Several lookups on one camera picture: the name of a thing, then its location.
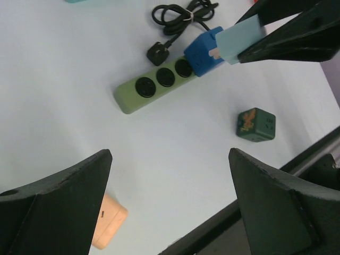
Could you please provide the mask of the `light blue plug charger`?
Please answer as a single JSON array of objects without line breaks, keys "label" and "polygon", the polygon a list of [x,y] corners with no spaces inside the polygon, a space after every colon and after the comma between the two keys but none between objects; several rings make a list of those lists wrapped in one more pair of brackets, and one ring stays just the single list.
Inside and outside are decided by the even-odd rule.
[{"label": "light blue plug charger", "polygon": [[215,60],[222,59],[230,65],[239,63],[238,55],[266,36],[258,15],[253,15],[216,34],[216,47],[209,51]]}]

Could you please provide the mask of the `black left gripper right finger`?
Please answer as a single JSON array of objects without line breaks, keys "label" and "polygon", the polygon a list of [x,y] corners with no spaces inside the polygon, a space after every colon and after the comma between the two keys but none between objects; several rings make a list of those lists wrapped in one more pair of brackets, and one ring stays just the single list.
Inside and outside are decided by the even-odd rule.
[{"label": "black left gripper right finger", "polygon": [[229,152],[252,254],[339,254],[339,191]]}]

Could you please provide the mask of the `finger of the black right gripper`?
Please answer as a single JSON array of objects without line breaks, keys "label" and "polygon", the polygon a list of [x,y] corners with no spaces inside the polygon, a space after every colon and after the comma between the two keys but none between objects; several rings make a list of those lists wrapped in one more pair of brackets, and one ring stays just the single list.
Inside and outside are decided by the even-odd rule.
[{"label": "finger of the black right gripper", "polygon": [[257,15],[260,23],[264,26],[283,18],[287,18],[293,14],[307,12],[318,3],[319,1],[311,0],[256,1],[236,23],[240,23],[241,21]]},{"label": "finger of the black right gripper", "polygon": [[339,51],[339,0],[312,9],[265,36],[238,55],[240,63],[263,60],[324,62]]}]

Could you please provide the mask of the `blue cube socket adapter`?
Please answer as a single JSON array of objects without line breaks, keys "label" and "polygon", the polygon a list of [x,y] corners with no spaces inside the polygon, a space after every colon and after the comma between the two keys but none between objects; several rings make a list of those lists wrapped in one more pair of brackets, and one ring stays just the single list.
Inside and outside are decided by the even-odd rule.
[{"label": "blue cube socket adapter", "polygon": [[214,59],[209,52],[217,47],[216,35],[223,31],[216,27],[199,35],[184,51],[184,56],[190,63],[196,76],[201,77],[224,63],[222,58]]}]

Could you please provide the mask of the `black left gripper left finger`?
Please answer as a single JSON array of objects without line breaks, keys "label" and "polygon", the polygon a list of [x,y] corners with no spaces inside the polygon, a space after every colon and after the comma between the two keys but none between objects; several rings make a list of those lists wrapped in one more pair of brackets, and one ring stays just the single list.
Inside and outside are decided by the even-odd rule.
[{"label": "black left gripper left finger", "polygon": [[88,254],[112,164],[103,149],[1,193],[1,254]]}]

